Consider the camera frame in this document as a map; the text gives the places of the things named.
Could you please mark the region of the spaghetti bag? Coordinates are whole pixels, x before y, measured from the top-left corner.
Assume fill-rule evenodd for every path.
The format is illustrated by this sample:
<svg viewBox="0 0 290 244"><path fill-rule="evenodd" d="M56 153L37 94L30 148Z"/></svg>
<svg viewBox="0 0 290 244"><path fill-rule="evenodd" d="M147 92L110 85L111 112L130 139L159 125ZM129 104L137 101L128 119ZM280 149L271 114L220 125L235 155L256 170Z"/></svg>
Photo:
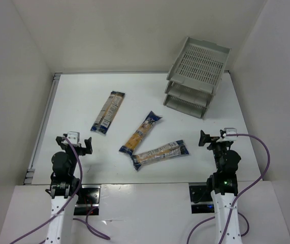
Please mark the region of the spaghetti bag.
<svg viewBox="0 0 290 244"><path fill-rule="evenodd" d="M190 153L184 141L177 140L156 149L137 155L132 155L131 160L133 162L134 169L139 171L142 166L187 155L190 155Z"/></svg>
<svg viewBox="0 0 290 244"><path fill-rule="evenodd" d="M125 93L112 91L90 130L106 135L124 97Z"/></svg>
<svg viewBox="0 0 290 244"><path fill-rule="evenodd" d="M153 111L150 111L129 140L119 149L119 152L132 156L142 140L160 119L162 119L161 116L158 116Z"/></svg>

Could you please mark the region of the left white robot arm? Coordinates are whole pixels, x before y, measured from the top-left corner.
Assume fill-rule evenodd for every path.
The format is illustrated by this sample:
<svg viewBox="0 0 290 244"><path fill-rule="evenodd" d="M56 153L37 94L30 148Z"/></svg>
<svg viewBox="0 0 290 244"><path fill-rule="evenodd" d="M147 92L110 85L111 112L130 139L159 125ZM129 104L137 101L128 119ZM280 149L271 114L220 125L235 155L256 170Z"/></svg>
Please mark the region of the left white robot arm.
<svg viewBox="0 0 290 244"><path fill-rule="evenodd" d="M79 140L78 132L68 132L56 138L61 151L51 158L51 221L45 243L71 242L74 209L82 184L79 157L92 154L91 138L84 140L84 147Z"/></svg>

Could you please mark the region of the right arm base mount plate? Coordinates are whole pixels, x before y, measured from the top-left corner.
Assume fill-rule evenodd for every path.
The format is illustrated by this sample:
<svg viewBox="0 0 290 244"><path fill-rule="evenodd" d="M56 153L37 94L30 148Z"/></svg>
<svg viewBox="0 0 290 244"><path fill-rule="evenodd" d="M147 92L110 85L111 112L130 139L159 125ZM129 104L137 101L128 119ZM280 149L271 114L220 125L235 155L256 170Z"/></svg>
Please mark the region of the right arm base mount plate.
<svg viewBox="0 0 290 244"><path fill-rule="evenodd" d="M189 185L192 214L214 213L214 205L206 185Z"/></svg>

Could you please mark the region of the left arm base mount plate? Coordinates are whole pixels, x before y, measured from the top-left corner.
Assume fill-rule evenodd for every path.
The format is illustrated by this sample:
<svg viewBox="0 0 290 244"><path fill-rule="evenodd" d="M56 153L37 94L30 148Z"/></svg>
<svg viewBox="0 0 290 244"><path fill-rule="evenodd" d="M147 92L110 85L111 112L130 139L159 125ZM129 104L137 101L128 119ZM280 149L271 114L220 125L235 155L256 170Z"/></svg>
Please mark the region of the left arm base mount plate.
<svg viewBox="0 0 290 244"><path fill-rule="evenodd" d="M82 185L78 193L78 200L75 205L74 215L75 216L86 216L91 211L91 216L99 215L99 203L100 203L100 185Z"/></svg>

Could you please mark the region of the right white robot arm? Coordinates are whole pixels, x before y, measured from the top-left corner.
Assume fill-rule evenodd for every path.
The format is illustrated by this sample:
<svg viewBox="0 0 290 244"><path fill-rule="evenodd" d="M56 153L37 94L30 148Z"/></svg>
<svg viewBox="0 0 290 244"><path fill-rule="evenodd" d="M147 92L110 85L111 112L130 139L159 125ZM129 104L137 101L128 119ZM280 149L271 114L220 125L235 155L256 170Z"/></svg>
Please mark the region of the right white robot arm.
<svg viewBox="0 0 290 244"><path fill-rule="evenodd" d="M213 152L216 166L216 171L207 179L207 189L214 206L216 243L242 243L236 203L236 172L241 157L231 150L236 138L228 137L227 132L232 135L237 133L234 128L221 130L220 136L211 136L201 131L199 146L208 144L207 149Z"/></svg>

